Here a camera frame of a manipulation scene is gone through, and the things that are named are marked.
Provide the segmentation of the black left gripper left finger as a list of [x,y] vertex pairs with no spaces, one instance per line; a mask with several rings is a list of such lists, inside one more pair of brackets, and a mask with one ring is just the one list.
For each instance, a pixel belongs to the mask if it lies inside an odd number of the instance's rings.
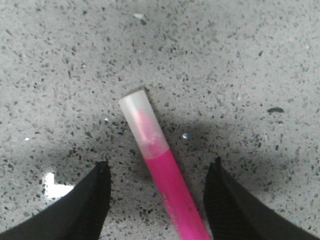
[[97,240],[110,209],[111,170],[95,167],[67,195],[1,233],[2,240]]

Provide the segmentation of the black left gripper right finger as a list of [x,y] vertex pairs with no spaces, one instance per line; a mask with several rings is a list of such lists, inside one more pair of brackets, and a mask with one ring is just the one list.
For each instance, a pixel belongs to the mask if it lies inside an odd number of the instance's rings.
[[205,178],[203,204],[215,240],[315,240],[240,185],[217,157]]

